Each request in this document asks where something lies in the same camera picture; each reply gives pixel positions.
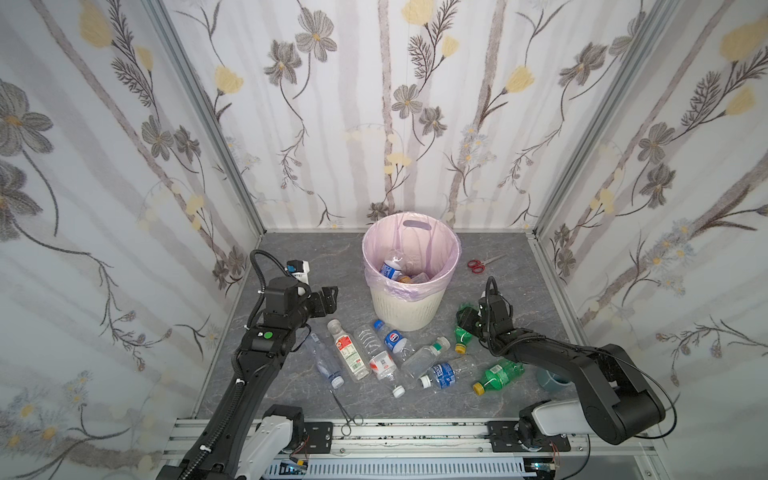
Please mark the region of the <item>Pocari Sweat bottle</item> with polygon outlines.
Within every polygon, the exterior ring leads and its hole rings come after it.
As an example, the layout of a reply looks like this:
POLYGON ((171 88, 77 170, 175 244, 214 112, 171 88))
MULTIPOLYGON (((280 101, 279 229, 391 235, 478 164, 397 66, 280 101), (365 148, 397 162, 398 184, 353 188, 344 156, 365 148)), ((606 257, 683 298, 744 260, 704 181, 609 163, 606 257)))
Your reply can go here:
POLYGON ((430 277, 425 272, 421 272, 411 277, 411 282, 414 284, 421 284, 429 281, 430 281, 430 277))

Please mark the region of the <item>red white label bottle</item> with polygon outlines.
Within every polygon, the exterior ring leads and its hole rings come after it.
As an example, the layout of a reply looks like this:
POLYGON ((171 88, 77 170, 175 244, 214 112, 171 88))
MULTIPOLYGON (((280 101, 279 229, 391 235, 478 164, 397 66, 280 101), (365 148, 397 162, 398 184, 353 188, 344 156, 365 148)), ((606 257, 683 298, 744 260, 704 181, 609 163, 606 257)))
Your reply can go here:
POLYGON ((327 329, 332 335, 334 346, 344 367, 353 380, 359 381, 370 374, 367 364, 359 353, 351 335, 342 327, 338 319, 331 319, 327 329))

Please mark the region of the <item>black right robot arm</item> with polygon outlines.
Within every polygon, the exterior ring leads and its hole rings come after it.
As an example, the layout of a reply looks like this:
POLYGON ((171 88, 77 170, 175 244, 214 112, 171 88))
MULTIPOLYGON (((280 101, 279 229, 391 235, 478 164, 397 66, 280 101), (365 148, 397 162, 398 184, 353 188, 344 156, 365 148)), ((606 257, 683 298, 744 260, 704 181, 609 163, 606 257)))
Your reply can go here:
POLYGON ((517 436, 529 449, 562 434, 620 445, 632 438, 661 440, 677 428, 675 401, 622 347, 575 345, 516 326, 513 307, 492 276, 479 301, 462 305, 456 320, 493 356, 546 370, 575 387, 575 400, 520 411, 517 436))

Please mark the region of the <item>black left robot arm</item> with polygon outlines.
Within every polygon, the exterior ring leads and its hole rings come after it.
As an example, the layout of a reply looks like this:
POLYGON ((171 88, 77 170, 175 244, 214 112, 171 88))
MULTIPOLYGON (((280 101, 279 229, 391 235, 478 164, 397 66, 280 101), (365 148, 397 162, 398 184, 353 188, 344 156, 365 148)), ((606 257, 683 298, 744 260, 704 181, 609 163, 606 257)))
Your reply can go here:
POLYGON ((275 457, 305 444, 302 409, 274 405, 249 435, 257 410, 290 353, 297 332, 312 318, 336 312, 338 288, 312 289, 277 258, 250 253, 259 296, 246 333, 232 355, 233 376, 213 416, 177 466, 163 466, 159 479, 261 479, 275 457))

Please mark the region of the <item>green soda bottle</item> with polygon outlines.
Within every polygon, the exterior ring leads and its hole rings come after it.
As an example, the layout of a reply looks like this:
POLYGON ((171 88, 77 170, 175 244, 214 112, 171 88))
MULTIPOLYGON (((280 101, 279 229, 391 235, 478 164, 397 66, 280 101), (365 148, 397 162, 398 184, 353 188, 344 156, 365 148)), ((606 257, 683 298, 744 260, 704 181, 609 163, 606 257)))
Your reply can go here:
POLYGON ((455 351, 460 355, 465 355, 471 340, 479 339, 481 334, 479 307, 471 302, 461 304, 456 312, 455 351))
POLYGON ((501 360, 484 371, 482 378, 473 384, 473 392, 482 396, 490 391, 500 391, 516 381, 524 372, 525 367, 522 363, 501 360))

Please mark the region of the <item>small clear bottle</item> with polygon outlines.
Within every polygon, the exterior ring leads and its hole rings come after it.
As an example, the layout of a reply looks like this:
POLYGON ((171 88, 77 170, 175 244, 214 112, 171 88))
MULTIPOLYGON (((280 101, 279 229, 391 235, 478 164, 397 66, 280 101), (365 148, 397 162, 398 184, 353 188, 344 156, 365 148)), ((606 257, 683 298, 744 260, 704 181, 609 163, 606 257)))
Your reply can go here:
POLYGON ((342 370, 338 362, 315 333, 309 335, 308 345, 317 371, 327 380, 332 390, 338 390, 344 385, 342 370))

